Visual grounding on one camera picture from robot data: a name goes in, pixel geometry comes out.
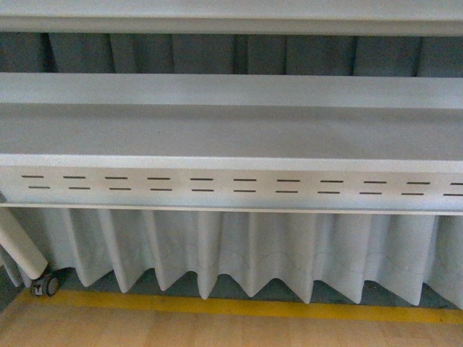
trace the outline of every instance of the shelf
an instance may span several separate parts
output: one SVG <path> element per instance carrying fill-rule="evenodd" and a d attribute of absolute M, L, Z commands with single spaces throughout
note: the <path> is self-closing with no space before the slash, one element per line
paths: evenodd
<path fill-rule="evenodd" d="M 460 0 L 5 0 L 1 31 L 462 35 Z"/>
<path fill-rule="evenodd" d="M 4 206 L 463 214 L 458 79 L 0 77 Z"/>

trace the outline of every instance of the shelving unit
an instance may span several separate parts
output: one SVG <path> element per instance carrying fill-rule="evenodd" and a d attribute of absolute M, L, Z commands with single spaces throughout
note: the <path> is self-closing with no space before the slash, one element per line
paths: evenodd
<path fill-rule="evenodd" d="M 459 79 L 0 80 L 3 206 L 463 214 Z"/>
<path fill-rule="evenodd" d="M 5 0 L 0 31 L 461 35 L 459 0 Z"/>

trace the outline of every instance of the wheel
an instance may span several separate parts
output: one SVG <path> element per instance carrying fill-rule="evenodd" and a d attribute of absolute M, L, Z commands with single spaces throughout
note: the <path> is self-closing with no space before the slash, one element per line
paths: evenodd
<path fill-rule="evenodd" d="M 58 291 L 58 288 L 58 278 L 53 273 L 47 273 L 46 275 L 32 281 L 30 292 L 35 296 L 53 296 Z"/>
<path fill-rule="evenodd" d="M 45 291 L 47 296 L 53 296 L 56 294 L 59 288 L 58 278 L 52 274 L 46 277 L 47 279 L 45 280 L 43 290 Z"/>

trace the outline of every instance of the yellow floor line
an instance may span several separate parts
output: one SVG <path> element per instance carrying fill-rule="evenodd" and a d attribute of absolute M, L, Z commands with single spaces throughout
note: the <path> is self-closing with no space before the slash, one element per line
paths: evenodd
<path fill-rule="evenodd" d="M 279 301 L 185 298 L 92 291 L 60 290 L 55 296 L 34 297 L 24 290 L 16 302 L 60 304 L 72 307 L 139 309 L 160 312 L 240 314 L 246 316 L 299 317 L 335 320 L 423 322 L 463 324 L 458 309 L 423 309 L 417 307 L 374 307 L 346 304 L 301 304 Z"/>

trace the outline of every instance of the rolled white tube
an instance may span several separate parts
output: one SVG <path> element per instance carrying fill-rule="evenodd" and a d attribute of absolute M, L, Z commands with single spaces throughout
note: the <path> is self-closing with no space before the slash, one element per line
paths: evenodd
<path fill-rule="evenodd" d="M 33 280 L 42 275 L 48 264 L 16 218 L 4 207 L 0 207 L 0 245 Z"/>

